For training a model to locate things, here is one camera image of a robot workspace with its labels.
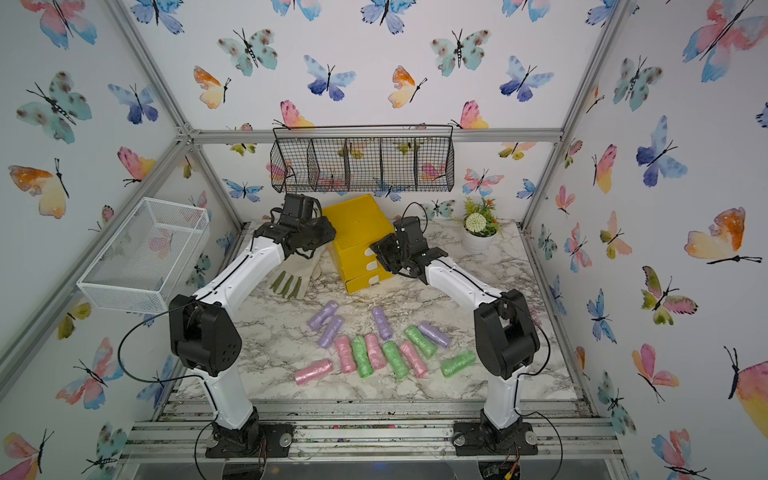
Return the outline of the purple bag roll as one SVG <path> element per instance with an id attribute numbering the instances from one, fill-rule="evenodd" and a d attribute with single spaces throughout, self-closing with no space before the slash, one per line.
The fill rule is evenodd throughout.
<path id="1" fill-rule="evenodd" d="M 336 301 L 329 301 L 320 311 L 314 314 L 307 322 L 312 331 L 320 330 L 323 325 L 336 313 L 339 305 Z"/>
<path id="2" fill-rule="evenodd" d="M 394 332 L 384 309 L 379 306 L 373 307 L 371 314 L 381 339 L 384 341 L 390 340 L 394 336 Z"/>
<path id="3" fill-rule="evenodd" d="M 323 349 L 329 349 L 338 336 L 343 324 L 344 319 L 338 315 L 334 315 L 318 340 L 318 346 Z"/>
<path id="4" fill-rule="evenodd" d="M 419 324 L 418 330 L 428 340 L 441 348 L 449 348 L 451 346 L 451 339 L 437 327 L 428 322 L 422 322 Z"/>

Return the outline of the green bag roll upper right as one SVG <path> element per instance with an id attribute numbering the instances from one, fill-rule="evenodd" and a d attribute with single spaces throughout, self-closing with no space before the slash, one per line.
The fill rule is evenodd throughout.
<path id="1" fill-rule="evenodd" d="M 430 359 L 436 354 L 437 346 L 428 340 L 416 326 L 411 325 L 407 327 L 404 334 L 426 359 Z"/>

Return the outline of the potted artificial plant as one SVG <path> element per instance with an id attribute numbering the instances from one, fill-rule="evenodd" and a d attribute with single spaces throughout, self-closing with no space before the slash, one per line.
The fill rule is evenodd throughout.
<path id="1" fill-rule="evenodd" d="M 492 199 L 477 200 L 466 197 L 464 209 L 463 248 L 472 255 L 484 253 L 499 234 L 500 223 L 495 214 L 496 205 Z"/>

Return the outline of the white green work glove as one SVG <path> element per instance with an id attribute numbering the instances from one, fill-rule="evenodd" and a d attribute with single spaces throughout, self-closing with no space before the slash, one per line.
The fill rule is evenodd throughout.
<path id="1" fill-rule="evenodd" d="M 316 251 L 311 258 L 304 258 L 298 254 L 290 256 L 272 272 L 268 280 L 268 289 L 286 300 L 302 299 L 314 278 L 320 256 L 320 251 Z"/>

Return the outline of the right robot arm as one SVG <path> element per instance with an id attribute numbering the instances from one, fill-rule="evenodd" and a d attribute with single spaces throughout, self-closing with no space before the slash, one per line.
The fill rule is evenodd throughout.
<path id="1" fill-rule="evenodd" d="M 524 295 L 502 291 L 476 278 L 449 254 L 430 247 L 415 216 L 394 222 L 394 231 L 372 243 L 377 261 L 449 296 L 473 314 L 476 355 L 487 373 L 482 422 L 502 432 L 522 423 L 521 379 L 530 376 L 540 339 Z"/>

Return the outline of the purple bag roll right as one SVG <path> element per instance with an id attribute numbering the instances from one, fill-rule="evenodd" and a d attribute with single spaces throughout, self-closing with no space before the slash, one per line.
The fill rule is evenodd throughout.
<path id="1" fill-rule="evenodd" d="M 441 348 L 449 348 L 451 346 L 451 339 L 437 327 L 428 322 L 422 322 L 419 324 L 418 330 L 428 340 Z"/>

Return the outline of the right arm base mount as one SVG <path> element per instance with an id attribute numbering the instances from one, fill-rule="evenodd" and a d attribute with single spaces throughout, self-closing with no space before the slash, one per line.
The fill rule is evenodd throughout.
<path id="1" fill-rule="evenodd" d="M 538 454 L 538 439 L 528 422 L 518 419 L 504 429 L 496 428 L 488 419 L 454 422 L 451 444 L 459 457 Z"/>

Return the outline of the green bag roll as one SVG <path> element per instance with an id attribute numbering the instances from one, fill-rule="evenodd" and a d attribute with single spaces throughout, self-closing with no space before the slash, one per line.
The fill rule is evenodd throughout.
<path id="1" fill-rule="evenodd" d="M 392 367 L 395 378 L 400 381 L 409 375 L 409 367 L 403 360 L 397 345 L 392 341 L 386 341 L 382 350 L 389 365 Z"/>
<path id="2" fill-rule="evenodd" d="M 371 376 L 374 373 L 374 368 L 368 356 L 365 339 L 362 336 L 354 337 L 351 340 L 351 347 L 359 376 L 361 378 Z"/>
<path id="3" fill-rule="evenodd" d="M 441 372 L 445 378 L 450 378 L 462 370 L 474 365 L 476 355 L 471 351 L 462 351 L 457 356 L 449 358 L 441 363 Z"/>
<path id="4" fill-rule="evenodd" d="M 404 334 L 426 359 L 430 359 L 436 354 L 437 346 L 428 340 L 416 326 L 411 325 L 407 327 Z"/>

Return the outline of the purple bag roll upper left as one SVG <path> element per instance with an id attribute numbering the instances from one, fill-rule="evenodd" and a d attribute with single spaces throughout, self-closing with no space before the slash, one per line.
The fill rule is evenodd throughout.
<path id="1" fill-rule="evenodd" d="M 312 331 L 320 330 L 323 325 L 336 313 L 339 305 L 336 301 L 329 301 L 320 311 L 314 314 L 307 322 Z"/>

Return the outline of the green bag roll middle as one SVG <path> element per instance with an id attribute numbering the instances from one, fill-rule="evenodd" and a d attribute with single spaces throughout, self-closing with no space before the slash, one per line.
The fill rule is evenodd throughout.
<path id="1" fill-rule="evenodd" d="M 400 381 L 409 375 L 409 367 L 403 360 L 397 345 L 392 341 L 386 341 L 382 350 L 389 365 L 392 367 L 395 378 Z"/>

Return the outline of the white mesh wall basket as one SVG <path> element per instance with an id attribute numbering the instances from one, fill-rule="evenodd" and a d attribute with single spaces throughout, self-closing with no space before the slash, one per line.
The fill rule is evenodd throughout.
<path id="1" fill-rule="evenodd" d="M 145 197 L 86 268 L 77 287 L 98 308 L 161 314 L 208 238 L 205 208 Z"/>

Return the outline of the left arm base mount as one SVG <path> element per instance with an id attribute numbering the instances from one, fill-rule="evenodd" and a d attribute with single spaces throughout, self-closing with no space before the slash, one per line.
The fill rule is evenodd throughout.
<path id="1" fill-rule="evenodd" d="M 263 423 L 253 411 L 239 429 L 228 429 L 216 421 L 207 442 L 205 457 L 211 459 L 287 458 L 295 428 L 288 423 Z"/>

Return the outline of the purple bag roll lower left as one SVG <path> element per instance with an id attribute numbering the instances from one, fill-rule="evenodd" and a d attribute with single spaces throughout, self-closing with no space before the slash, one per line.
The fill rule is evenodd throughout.
<path id="1" fill-rule="evenodd" d="M 323 349 L 329 349 L 338 336 L 343 324 L 344 319 L 338 315 L 334 315 L 318 340 L 318 346 Z"/>

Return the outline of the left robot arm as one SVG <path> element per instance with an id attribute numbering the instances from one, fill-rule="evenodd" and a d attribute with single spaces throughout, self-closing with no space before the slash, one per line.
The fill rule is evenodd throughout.
<path id="1" fill-rule="evenodd" d="M 253 232 L 241 253 L 213 280 L 194 294 L 171 301 L 172 353 L 202 384 L 218 426 L 241 430 L 254 411 L 238 373 L 242 339 L 235 314 L 286 259 L 312 258 L 335 234 L 317 199 L 287 194 L 283 204 L 270 212 L 270 220 Z"/>

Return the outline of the yellow drawer cabinet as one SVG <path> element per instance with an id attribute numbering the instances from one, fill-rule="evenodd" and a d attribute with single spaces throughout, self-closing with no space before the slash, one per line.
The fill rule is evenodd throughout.
<path id="1" fill-rule="evenodd" d="M 393 233 L 394 228 L 370 194 L 323 208 L 323 215 L 336 231 L 328 250 L 348 294 L 393 277 L 371 245 Z"/>

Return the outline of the purple bag roll middle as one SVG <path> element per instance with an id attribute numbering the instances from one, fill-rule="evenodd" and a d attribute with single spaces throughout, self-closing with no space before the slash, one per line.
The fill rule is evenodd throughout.
<path id="1" fill-rule="evenodd" d="M 381 339 L 384 341 L 390 340 L 394 336 L 394 332 L 384 309 L 379 306 L 373 307 L 371 314 Z"/>

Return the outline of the green bag roll far right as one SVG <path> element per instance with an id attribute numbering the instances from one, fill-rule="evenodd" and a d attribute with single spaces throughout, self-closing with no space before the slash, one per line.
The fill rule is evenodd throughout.
<path id="1" fill-rule="evenodd" d="M 450 378 L 462 370 L 474 365 L 476 355 L 471 351 L 462 351 L 457 356 L 449 358 L 441 363 L 441 372 L 445 378 Z"/>

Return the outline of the pink bag roll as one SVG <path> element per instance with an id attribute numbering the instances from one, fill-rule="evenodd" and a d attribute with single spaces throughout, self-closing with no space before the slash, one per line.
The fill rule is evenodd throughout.
<path id="1" fill-rule="evenodd" d="M 374 370 L 381 370 L 385 368 L 388 364 L 388 361 L 383 353 L 383 350 L 381 349 L 378 337 L 373 333 L 369 333 L 364 336 L 364 341 L 369 362 L 372 368 Z"/>
<path id="2" fill-rule="evenodd" d="M 349 338 L 345 335 L 337 337 L 334 346 L 340 360 L 341 371 L 344 374 L 355 372 L 357 370 L 357 364 L 354 359 Z"/>
<path id="3" fill-rule="evenodd" d="M 297 385 L 305 385 L 311 381 L 322 379 L 333 371 L 333 367 L 333 362 L 330 359 L 315 361 L 295 373 L 295 382 Z"/>
<path id="4" fill-rule="evenodd" d="M 423 378 L 428 374 L 426 363 L 421 358 L 417 347 L 410 340 L 403 341 L 399 350 L 407 359 L 417 378 Z"/>

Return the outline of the green bag roll left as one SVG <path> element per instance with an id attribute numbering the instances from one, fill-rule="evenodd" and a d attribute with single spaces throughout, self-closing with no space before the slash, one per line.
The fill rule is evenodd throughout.
<path id="1" fill-rule="evenodd" d="M 374 368 L 368 356 L 365 339 L 362 336 L 354 337 L 351 340 L 351 347 L 359 376 L 361 378 L 371 376 L 374 373 Z"/>

